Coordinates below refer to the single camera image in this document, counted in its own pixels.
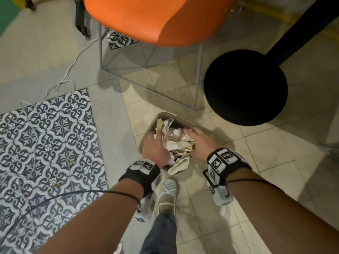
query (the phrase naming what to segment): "jeans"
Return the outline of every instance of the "jeans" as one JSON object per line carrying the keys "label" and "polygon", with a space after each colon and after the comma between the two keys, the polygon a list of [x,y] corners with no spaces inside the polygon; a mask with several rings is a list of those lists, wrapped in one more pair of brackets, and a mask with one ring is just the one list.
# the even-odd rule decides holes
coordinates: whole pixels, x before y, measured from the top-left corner
{"label": "jeans", "polygon": [[177,254],[177,225],[174,213],[164,211],[155,219],[140,254]]}

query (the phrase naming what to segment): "shoe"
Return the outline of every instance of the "shoe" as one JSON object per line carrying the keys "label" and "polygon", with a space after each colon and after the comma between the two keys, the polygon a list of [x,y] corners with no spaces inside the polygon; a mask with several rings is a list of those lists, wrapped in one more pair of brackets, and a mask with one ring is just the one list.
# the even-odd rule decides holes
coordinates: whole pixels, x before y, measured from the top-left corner
{"label": "shoe", "polygon": [[173,210],[175,214],[176,199],[177,199],[177,182],[174,179],[166,179],[161,186],[161,193],[159,195],[159,204],[158,204],[159,213],[165,210]]}

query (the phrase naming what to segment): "person's right arm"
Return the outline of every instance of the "person's right arm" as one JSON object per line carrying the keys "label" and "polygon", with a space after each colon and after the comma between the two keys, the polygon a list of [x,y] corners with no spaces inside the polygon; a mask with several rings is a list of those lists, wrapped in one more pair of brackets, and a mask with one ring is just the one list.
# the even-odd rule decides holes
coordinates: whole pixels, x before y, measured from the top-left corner
{"label": "person's right arm", "polygon": [[[220,148],[201,129],[185,132],[195,141],[194,158],[207,161]],[[261,179],[248,168],[227,176],[234,179]],[[339,231],[317,217],[280,189],[262,182],[240,181],[227,184],[250,222],[272,254],[339,253]]]}

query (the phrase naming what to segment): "white cord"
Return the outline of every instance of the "white cord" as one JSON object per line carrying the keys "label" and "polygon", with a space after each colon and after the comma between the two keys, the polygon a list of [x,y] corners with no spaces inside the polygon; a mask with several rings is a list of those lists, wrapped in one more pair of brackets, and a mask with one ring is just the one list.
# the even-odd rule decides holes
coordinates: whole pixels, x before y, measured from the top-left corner
{"label": "white cord", "polygon": [[[73,68],[74,64],[78,61],[79,56],[80,56],[85,50],[87,50],[93,43],[95,43],[95,42],[98,41],[98,40],[99,40],[99,39],[93,40],[92,42],[90,42],[90,44],[88,44],[85,48],[83,48],[83,49],[78,53],[78,55],[77,55],[75,61],[74,61],[74,62],[69,66],[69,68],[67,69],[67,71],[66,71],[65,76],[63,77],[63,79],[62,79],[60,82],[58,82],[58,83],[56,83],[56,84],[54,84],[54,85],[51,85],[51,86],[49,86],[49,87],[47,88],[47,90],[46,90],[46,95],[45,95],[45,97],[42,99],[41,102],[38,102],[38,103],[36,103],[36,104],[31,104],[31,103],[29,103],[29,102],[20,101],[20,106],[22,107],[22,110],[24,111],[24,113],[25,113],[25,115],[26,115],[27,123],[28,123],[28,125],[31,127],[31,129],[32,129],[33,132],[34,132],[34,135],[35,135],[35,138],[36,138],[36,143],[38,143],[38,134],[36,133],[35,128],[32,127],[32,125],[31,125],[31,123],[30,123],[30,121],[29,121],[29,119],[28,119],[28,114],[27,114],[27,112],[26,112],[26,110],[25,110],[23,104],[32,105],[32,106],[34,106],[34,108],[38,107],[40,104],[42,104],[42,103],[45,101],[45,99],[48,97],[50,91],[51,91],[52,89],[54,89],[54,88],[56,88],[55,91],[56,91],[57,93],[59,93],[59,94],[66,94],[66,95],[71,95],[71,94],[73,94],[74,91],[75,91],[75,84],[74,84],[73,80],[65,80],[65,79],[66,79],[66,77],[68,76],[70,70]],[[59,92],[60,86],[61,86],[62,84],[67,83],[67,82],[71,82],[71,83],[73,84],[73,90],[72,90],[70,93],[61,93],[61,92]],[[33,171],[34,171],[34,169],[35,169],[35,155],[36,155],[36,150],[35,150],[35,147],[34,147],[34,148],[33,148],[33,164],[32,164],[32,171],[30,172],[29,177],[33,174]],[[15,173],[12,173],[12,172],[5,172],[5,173],[3,173],[3,174],[0,175],[0,179],[1,179],[0,185],[2,185],[2,183],[8,178],[8,176],[12,176],[12,177],[17,176],[17,177],[20,177],[19,174],[15,174]],[[23,196],[22,196],[22,198],[25,200],[25,202],[28,204],[28,207],[31,209],[31,206],[30,206],[29,202],[27,201],[27,199],[24,198]]]}

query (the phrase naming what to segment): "chair frame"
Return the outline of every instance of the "chair frame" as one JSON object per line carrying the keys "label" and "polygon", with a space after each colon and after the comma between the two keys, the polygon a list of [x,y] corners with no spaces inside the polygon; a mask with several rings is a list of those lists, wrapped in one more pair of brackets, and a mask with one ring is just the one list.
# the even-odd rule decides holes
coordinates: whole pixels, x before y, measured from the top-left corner
{"label": "chair frame", "polygon": [[135,85],[135,86],[137,86],[137,87],[140,87],[140,88],[142,88],[142,89],[145,89],[145,90],[147,90],[148,92],[151,92],[151,93],[153,93],[153,94],[155,94],[155,95],[157,95],[157,96],[160,96],[160,97],[162,97],[162,98],[165,98],[165,99],[167,99],[167,100],[170,100],[171,102],[175,102],[176,104],[178,104],[178,105],[180,105],[180,106],[182,106],[182,107],[184,107],[184,108],[187,108],[187,109],[190,109],[190,110],[193,110],[193,111],[198,110],[198,109],[197,109],[197,104],[198,104],[198,91],[199,91],[199,85],[200,85],[200,72],[201,72],[201,59],[202,59],[203,42],[201,42],[201,43],[199,44],[199,48],[198,48],[198,65],[197,65],[197,73],[196,73],[196,79],[195,79],[196,90],[195,90],[195,94],[194,94],[194,95],[195,95],[195,99],[193,100],[193,106],[190,107],[190,106],[187,106],[187,105],[185,105],[185,104],[183,104],[183,103],[181,103],[181,102],[178,102],[178,101],[176,101],[176,100],[174,100],[174,99],[172,99],[172,98],[169,98],[169,97],[167,97],[167,96],[165,96],[165,95],[163,95],[163,94],[157,93],[157,92],[155,92],[155,91],[153,91],[153,90],[150,90],[150,89],[148,89],[148,88],[146,88],[146,87],[144,87],[144,86],[138,85],[136,82],[129,81],[129,80],[125,79],[125,78],[122,78],[121,76],[118,76],[118,75],[116,75],[116,74],[114,74],[114,73],[109,72],[108,70],[106,70],[106,69],[103,67],[103,64],[102,64],[102,58],[103,58],[103,57],[102,57],[102,41],[103,41],[103,39],[105,38],[105,36],[107,35],[108,29],[106,29],[106,30],[104,31],[104,33],[102,34],[102,25],[100,24],[100,22],[98,22],[98,27],[99,27],[99,30],[98,30],[98,32],[99,32],[98,35],[99,35],[99,36],[98,36],[98,38],[99,38],[100,68],[101,68],[103,71],[105,71],[105,72],[107,72],[107,73],[109,73],[109,74],[111,74],[111,75],[113,75],[113,76],[115,76],[115,77],[117,77],[117,78],[120,78],[120,79],[122,79],[122,80],[125,80],[126,82],[128,82],[128,83],[130,83],[130,84],[132,84],[132,85]]}

